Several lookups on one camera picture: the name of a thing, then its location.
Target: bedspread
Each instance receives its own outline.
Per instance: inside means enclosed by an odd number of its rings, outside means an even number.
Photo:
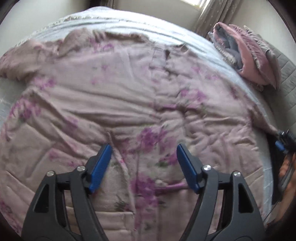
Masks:
[[[18,233],[45,173],[72,171],[107,142],[113,155],[91,199],[111,241],[181,237],[197,195],[177,161],[180,142],[204,164],[241,171],[262,210],[252,128],[276,129],[245,92],[187,48],[83,28],[9,50],[0,75],[28,84],[0,136],[0,211]],[[78,231],[69,193],[66,204]]]

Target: metal screw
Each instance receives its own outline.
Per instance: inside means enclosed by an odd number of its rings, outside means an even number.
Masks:
[[[203,169],[204,169],[205,171],[209,171],[209,170],[212,169],[212,167],[211,167],[210,165],[204,165],[204,166],[203,166]]]
[[[79,166],[77,167],[77,171],[82,172],[85,170],[85,166]]]
[[[52,176],[54,175],[54,171],[48,171],[48,172],[46,173],[46,175],[47,175],[48,177],[52,177]]]
[[[241,173],[238,172],[238,171],[235,171],[235,172],[233,172],[233,175],[234,175],[235,177],[240,177]]]

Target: headboard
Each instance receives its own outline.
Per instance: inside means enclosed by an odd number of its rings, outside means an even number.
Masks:
[[[277,48],[270,44],[281,68],[279,90],[265,86],[262,92],[268,102],[279,129],[296,133],[296,66]]]

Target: sheer curtain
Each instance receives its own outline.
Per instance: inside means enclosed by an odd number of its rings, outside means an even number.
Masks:
[[[102,0],[101,1],[101,6],[113,8],[113,0]]]
[[[241,0],[201,0],[202,13],[192,31],[207,37],[217,22],[229,24]]]

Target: pink floral comforter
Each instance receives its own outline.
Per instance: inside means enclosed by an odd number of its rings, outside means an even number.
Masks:
[[[276,130],[244,92],[190,50],[80,29],[9,50],[0,75],[28,84],[0,140],[0,211],[18,233],[45,173],[72,171],[106,142],[114,152],[91,198],[111,241],[181,237],[197,196],[177,161],[180,142],[204,164],[240,170],[262,208],[252,127]],[[77,231],[69,193],[66,199]]]

